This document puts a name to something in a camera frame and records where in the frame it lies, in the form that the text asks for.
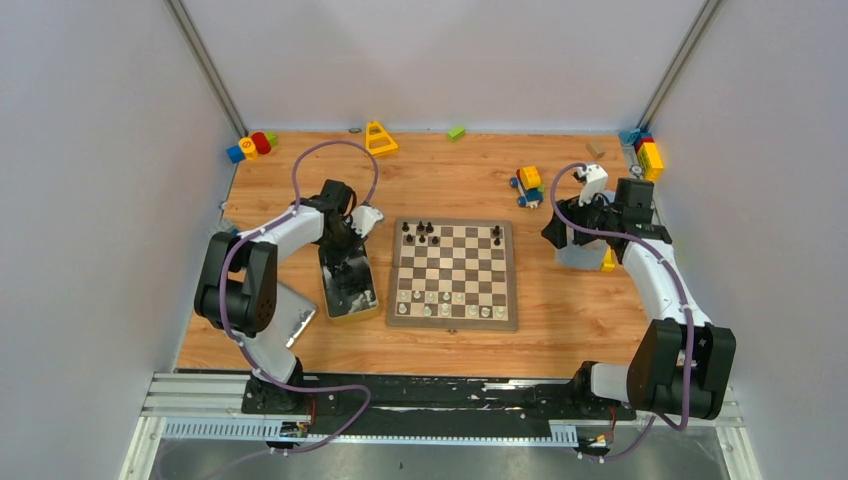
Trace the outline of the wooden chess board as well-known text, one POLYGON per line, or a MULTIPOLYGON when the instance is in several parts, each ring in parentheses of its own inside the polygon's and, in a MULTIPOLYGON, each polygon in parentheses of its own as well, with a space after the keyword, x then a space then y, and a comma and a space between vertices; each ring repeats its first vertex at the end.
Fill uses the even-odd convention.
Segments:
POLYGON ((446 330, 518 330, 512 224, 400 217, 386 323, 446 330))

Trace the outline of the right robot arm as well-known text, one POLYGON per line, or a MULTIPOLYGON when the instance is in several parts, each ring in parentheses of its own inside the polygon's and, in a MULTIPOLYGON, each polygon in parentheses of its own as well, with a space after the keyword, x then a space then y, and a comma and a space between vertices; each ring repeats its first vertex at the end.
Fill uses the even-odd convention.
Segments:
POLYGON ((621 178, 612 195, 606 177, 581 168, 579 195, 553 200, 542 235, 565 262, 579 250, 605 242, 634 282, 649 320, 627 365, 586 361, 575 375, 571 403, 596 417, 610 403, 627 404, 669 421, 712 420, 722 408, 736 352, 736 338, 698 307, 674 258, 668 230, 654 221, 650 181, 621 178))

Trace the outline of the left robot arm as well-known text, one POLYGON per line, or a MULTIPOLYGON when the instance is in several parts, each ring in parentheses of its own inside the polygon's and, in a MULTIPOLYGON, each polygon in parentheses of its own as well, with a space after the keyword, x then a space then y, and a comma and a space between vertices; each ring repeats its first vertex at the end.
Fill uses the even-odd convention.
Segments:
POLYGON ((302 382, 302 364, 268 335, 278 300, 280 261, 315 244, 337 272, 364 243, 352 219, 357 196, 337 180, 320 193, 298 198, 279 217, 240 235, 222 232, 207 247, 194 299, 195 313, 233 340, 251 366, 252 376, 268 384, 268 400, 283 413, 298 411, 312 393, 302 382))

